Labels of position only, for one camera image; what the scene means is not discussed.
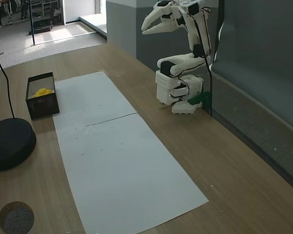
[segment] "circular hole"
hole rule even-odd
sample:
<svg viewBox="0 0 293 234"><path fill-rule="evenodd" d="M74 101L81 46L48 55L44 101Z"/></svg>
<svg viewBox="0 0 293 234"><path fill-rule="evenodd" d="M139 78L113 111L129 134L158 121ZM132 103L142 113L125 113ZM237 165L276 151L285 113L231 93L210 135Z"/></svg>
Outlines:
<svg viewBox="0 0 293 234"><path fill-rule="evenodd" d="M27 234L34 221L32 209L20 201L9 203L0 211L0 227L5 234Z"/></svg>

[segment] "green bracket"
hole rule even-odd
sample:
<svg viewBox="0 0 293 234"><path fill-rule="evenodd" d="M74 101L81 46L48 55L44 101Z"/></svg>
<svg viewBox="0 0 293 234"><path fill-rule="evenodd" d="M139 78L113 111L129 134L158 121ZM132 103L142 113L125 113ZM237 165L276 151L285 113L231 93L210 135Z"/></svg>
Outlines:
<svg viewBox="0 0 293 234"><path fill-rule="evenodd" d="M210 111L210 103L211 103L211 95L209 91L202 92L199 95L195 96L192 99L188 100L188 103L191 105L196 105L199 103L203 103L203 110L205 110L207 113Z"/></svg>

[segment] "black box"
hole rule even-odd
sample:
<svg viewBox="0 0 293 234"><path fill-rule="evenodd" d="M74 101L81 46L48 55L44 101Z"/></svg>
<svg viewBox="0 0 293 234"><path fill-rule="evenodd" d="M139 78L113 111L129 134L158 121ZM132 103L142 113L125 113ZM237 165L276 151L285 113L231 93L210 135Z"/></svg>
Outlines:
<svg viewBox="0 0 293 234"><path fill-rule="evenodd" d="M34 97L41 89L46 89L49 94ZM52 72L28 79L26 103L31 119L50 116L60 112Z"/></svg>

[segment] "sunlight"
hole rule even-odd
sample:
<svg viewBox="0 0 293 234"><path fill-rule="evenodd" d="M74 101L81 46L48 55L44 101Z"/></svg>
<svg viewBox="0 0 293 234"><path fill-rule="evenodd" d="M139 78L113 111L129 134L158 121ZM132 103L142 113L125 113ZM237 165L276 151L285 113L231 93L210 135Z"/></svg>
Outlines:
<svg viewBox="0 0 293 234"><path fill-rule="evenodd" d="M61 39L71 38L73 36L66 28L52 31L50 32L50 34L53 40L61 40Z"/></svg>
<svg viewBox="0 0 293 234"><path fill-rule="evenodd" d="M81 30L83 33L89 33L88 30L84 29L83 27L81 27L80 25L76 25L76 27Z"/></svg>
<svg viewBox="0 0 293 234"><path fill-rule="evenodd" d="M24 55L28 55L30 53L33 53L33 52L38 51L38 50L41 50L43 48L45 48L45 44L32 45L32 46L24 49Z"/></svg>
<svg viewBox="0 0 293 234"><path fill-rule="evenodd" d="M44 41L43 34L35 34L35 41L36 43L40 43Z"/></svg>
<svg viewBox="0 0 293 234"><path fill-rule="evenodd" d="M65 39L62 39L62 40L55 40L53 43L54 43L54 44L58 44L58 43L61 43L61 42L63 42L63 41L67 41L67 40L71 40L71 39L73 39L73 37L65 38Z"/></svg>
<svg viewBox="0 0 293 234"><path fill-rule="evenodd" d="M32 45L33 45L33 39L31 37L27 38L24 42L24 48L31 47Z"/></svg>

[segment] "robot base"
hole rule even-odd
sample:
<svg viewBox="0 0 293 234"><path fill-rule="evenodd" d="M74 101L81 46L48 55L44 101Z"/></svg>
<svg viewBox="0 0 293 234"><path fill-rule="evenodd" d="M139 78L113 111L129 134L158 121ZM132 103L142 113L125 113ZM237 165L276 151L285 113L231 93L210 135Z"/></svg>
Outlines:
<svg viewBox="0 0 293 234"><path fill-rule="evenodd" d="M171 112L173 114L194 114L196 109L201 107L202 107L202 103L191 105L188 103L188 101L180 101L174 104Z"/></svg>

